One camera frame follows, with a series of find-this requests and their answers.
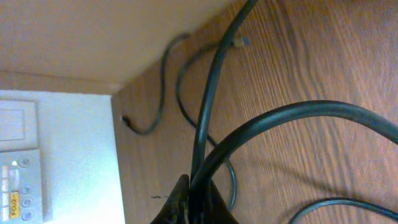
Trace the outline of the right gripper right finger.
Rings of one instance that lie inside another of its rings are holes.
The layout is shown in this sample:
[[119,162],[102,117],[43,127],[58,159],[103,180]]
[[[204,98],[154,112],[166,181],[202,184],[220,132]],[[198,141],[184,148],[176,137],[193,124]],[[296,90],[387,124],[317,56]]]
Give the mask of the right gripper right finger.
[[238,224],[224,202],[215,183],[211,180],[208,199],[208,223],[211,224]]

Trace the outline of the black cable gold plug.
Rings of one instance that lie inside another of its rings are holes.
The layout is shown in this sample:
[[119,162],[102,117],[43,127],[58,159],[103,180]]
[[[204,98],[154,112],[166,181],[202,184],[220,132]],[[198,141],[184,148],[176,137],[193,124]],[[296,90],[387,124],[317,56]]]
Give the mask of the black cable gold plug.
[[201,101],[200,113],[198,115],[198,124],[195,131],[195,140],[193,145],[192,168],[190,183],[193,188],[194,180],[198,171],[205,159],[205,146],[208,136],[208,127],[210,122],[211,111],[215,99],[215,93],[220,77],[221,68],[226,57],[227,50],[230,43],[235,36],[235,33],[249,15],[258,0],[247,0],[242,8],[232,20],[227,30],[219,41],[218,48],[213,57],[208,78]]

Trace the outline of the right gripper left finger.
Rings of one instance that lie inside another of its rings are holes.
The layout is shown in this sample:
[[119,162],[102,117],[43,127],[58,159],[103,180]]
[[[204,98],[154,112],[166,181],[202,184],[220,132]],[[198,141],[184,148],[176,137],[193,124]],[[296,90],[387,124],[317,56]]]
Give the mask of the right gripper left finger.
[[186,224],[190,178],[183,174],[178,179],[164,206],[151,224]]

